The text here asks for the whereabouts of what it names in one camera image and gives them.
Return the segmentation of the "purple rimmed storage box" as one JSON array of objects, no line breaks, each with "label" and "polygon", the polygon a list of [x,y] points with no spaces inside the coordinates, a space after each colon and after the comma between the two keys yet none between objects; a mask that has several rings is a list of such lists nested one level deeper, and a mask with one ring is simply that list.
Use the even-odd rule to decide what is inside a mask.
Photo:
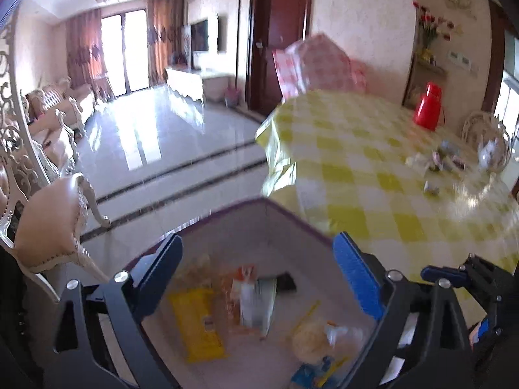
[{"label": "purple rimmed storage box", "polygon": [[179,266],[143,325],[183,388],[337,388],[375,323],[332,241],[263,198],[174,230]]}]

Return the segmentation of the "blue white snack packet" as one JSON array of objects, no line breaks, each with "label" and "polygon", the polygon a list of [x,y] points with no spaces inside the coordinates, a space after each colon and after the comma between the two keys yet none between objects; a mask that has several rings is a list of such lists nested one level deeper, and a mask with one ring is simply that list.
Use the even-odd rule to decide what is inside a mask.
[{"label": "blue white snack packet", "polygon": [[336,388],[339,380],[336,372],[349,360],[325,356],[318,365],[302,364],[289,381],[288,388],[328,389]]}]

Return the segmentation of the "pink waste basket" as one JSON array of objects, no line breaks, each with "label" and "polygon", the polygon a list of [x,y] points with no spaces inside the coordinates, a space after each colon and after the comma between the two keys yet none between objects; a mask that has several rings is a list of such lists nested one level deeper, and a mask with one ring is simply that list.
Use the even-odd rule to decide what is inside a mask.
[{"label": "pink waste basket", "polygon": [[237,108],[240,104],[240,89],[228,88],[224,93],[224,102],[228,108]]}]

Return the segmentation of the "green white snack packet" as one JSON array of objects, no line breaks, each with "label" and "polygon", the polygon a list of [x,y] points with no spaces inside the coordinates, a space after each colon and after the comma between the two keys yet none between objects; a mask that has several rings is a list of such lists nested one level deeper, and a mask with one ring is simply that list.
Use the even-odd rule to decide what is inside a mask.
[{"label": "green white snack packet", "polygon": [[275,299],[275,287],[258,279],[252,288],[242,290],[241,324],[257,330],[261,339],[265,339],[269,333]]}]

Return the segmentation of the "red flowers in vase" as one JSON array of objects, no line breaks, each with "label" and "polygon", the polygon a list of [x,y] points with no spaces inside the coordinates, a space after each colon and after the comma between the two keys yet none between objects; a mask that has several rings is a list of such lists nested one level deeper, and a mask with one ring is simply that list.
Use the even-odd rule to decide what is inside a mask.
[{"label": "red flowers in vase", "polygon": [[420,36],[420,59],[429,64],[434,64],[432,44],[440,38],[450,41],[453,34],[461,35],[462,28],[443,16],[436,17],[425,5],[414,0],[413,6],[418,15],[418,26]]}]

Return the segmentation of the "flat screen television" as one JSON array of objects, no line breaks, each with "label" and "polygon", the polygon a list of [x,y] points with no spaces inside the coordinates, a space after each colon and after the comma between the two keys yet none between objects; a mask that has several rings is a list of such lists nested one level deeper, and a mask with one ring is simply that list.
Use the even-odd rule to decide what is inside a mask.
[{"label": "flat screen television", "polygon": [[191,24],[191,49],[193,52],[209,50],[209,20],[203,19]]}]

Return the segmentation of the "small blue white candy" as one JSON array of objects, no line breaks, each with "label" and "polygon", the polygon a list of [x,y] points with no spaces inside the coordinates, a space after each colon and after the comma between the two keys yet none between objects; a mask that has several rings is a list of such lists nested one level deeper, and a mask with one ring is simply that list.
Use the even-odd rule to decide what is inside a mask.
[{"label": "small blue white candy", "polygon": [[426,181],[424,183],[423,192],[425,192],[426,194],[437,196],[439,194],[439,191],[439,187],[431,183],[430,181]]}]

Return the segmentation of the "beige sofa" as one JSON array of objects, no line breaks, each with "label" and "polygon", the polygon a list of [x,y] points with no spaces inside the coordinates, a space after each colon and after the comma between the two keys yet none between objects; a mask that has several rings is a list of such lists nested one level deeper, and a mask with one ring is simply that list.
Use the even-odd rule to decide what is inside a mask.
[{"label": "beige sofa", "polygon": [[74,170],[78,161],[76,137],[85,133],[86,121],[95,112],[95,96],[90,84],[76,89],[66,77],[22,97],[32,140],[60,176]]}]

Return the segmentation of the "dark red wooden door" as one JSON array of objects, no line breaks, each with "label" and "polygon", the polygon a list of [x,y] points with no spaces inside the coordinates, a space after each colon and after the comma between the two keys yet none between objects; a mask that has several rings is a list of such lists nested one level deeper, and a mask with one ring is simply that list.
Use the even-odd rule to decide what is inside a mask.
[{"label": "dark red wooden door", "polygon": [[246,103],[264,117],[282,101],[273,52],[304,39],[311,0],[251,0]]}]

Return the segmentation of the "pink dark chocolate packet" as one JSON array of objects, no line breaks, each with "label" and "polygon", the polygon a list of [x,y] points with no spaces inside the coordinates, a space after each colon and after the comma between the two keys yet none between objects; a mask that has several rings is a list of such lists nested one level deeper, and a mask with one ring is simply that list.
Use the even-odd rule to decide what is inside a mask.
[{"label": "pink dark chocolate packet", "polygon": [[429,156],[416,154],[405,159],[405,165],[425,174],[428,171],[464,171],[466,164],[457,156],[444,156],[439,151],[433,151]]}]

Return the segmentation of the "yellow biscuit package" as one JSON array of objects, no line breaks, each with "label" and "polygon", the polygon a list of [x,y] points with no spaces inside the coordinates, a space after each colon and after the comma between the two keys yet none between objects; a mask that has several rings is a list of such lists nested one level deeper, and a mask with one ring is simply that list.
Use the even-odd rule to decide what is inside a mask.
[{"label": "yellow biscuit package", "polygon": [[216,330],[214,297],[215,292],[206,287],[168,296],[188,363],[213,361],[226,356],[223,340]]}]

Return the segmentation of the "brown curtains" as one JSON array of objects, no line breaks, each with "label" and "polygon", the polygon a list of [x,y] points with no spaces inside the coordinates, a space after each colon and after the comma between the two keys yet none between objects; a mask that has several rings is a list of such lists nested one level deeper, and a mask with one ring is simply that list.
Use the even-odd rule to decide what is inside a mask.
[{"label": "brown curtains", "polygon": [[[149,85],[165,82],[171,55],[181,50],[184,0],[144,0],[147,12]],[[93,84],[107,72],[101,44],[102,11],[84,11],[65,21],[67,69],[71,83]]]}]

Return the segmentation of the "clear bread bag yellow stripe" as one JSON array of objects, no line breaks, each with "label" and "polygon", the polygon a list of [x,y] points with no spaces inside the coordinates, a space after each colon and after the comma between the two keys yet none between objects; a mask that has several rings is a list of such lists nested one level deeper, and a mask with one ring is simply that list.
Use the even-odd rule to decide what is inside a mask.
[{"label": "clear bread bag yellow stripe", "polygon": [[290,348],[302,363],[319,365],[326,358],[347,363],[357,357],[367,337],[361,327],[327,321],[316,301],[289,334]]}]

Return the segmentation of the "red thermos jug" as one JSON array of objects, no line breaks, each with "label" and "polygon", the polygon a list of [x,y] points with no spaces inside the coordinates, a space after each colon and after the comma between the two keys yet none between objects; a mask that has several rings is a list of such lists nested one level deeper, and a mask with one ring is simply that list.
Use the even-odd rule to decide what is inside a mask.
[{"label": "red thermos jug", "polygon": [[441,114],[441,87],[428,82],[425,93],[421,96],[414,112],[414,123],[429,131],[435,131]]}]

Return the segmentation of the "orange white snack packet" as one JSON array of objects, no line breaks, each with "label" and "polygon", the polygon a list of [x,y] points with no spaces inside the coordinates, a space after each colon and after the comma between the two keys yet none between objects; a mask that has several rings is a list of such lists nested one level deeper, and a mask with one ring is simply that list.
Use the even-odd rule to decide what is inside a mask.
[{"label": "orange white snack packet", "polygon": [[223,294],[228,331],[232,334],[249,334],[251,330],[241,324],[241,295],[243,289],[250,289],[257,279],[254,264],[239,266],[236,270],[219,276]]}]

